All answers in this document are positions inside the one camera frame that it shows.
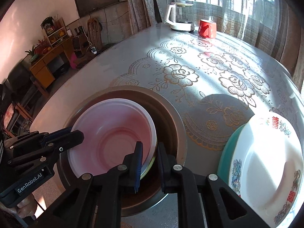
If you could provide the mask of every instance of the metal bolt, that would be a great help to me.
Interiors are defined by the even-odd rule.
[[[117,166],[118,170],[126,170],[127,166],[125,164],[120,164],[119,166]]]
[[[180,164],[176,164],[176,165],[173,166],[173,169],[178,170],[178,171],[182,170],[182,168],[183,167]]]
[[[90,174],[90,173],[84,173],[84,174],[81,176],[81,178],[82,178],[83,180],[89,180],[89,179],[91,179],[91,174]]]
[[[215,175],[215,174],[210,174],[210,175],[208,176],[208,178],[209,178],[211,181],[216,181],[216,180],[218,179],[217,175]]]

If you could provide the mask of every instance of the pink wall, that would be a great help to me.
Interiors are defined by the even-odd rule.
[[[42,39],[40,24],[59,14],[66,25],[78,19],[74,0],[15,0],[0,22],[0,83],[26,56],[24,51]]]

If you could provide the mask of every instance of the red chinese character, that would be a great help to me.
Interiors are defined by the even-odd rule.
[[[278,129],[278,126],[279,126],[279,118],[273,116],[272,117],[272,127],[275,129]]]
[[[287,201],[289,201],[290,203],[292,203],[293,200],[294,200],[294,198],[295,198],[295,192],[294,191],[290,191],[289,196],[287,198]]]

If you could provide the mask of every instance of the white kettle base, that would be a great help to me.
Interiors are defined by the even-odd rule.
[[[178,23],[176,22],[175,25],[170,25],[172,30],[179,31],[179,32],[191,32],[194,31],[194,23]]]

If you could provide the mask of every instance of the table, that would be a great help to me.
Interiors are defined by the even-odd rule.
[[[29,70],[44,88],[47,88],[55,80],[51,71],[48,69],[48,63],[63,52],[65,53],[67,59],[70,59],[72,53],[74,53],[72,37],[65,39],[60,44],[52,48],[29,68]]]
[[[304,106],[287,69],[259,49],[229,35],[203,39],[157,24],[105,51],[69,79],[47,102],[31,131],[63,128],[82,101],[111,86],[149,88],[179,112],[187,133],[185,166],[194,173],[216,173],[228,138],[259,110],[287,118],[300,139]],[[287,227],[304,201],[280,227]],[[155,207],[122,218],[125,227],[177,227],[177,200],[166,197]]]

